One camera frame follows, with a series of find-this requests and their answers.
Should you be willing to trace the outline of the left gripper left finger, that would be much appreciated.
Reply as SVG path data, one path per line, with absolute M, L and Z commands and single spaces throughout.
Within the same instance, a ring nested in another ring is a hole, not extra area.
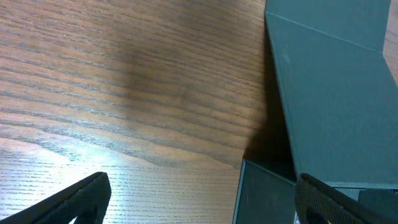
M 110 198 L 107 173 L 95 172 L 1 224 L 102 224 Z

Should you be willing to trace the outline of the black rectangular box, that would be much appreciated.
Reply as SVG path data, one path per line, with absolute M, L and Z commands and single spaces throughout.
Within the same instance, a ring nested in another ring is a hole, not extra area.
M 300 223 L 309 174 L 358 199 L 397 193 L 397 84 L 383 56 L 389 1 L 267 1 L 266 36 L 289 145 L 252 147 L 234 223 Z

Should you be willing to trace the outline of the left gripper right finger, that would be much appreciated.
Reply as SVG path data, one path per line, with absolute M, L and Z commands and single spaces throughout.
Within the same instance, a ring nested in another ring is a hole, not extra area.
M 358 199 L 301 174 L 294 202 L 301 224 L 397 224 L 397 193 L 387 189 L 360 189 Z

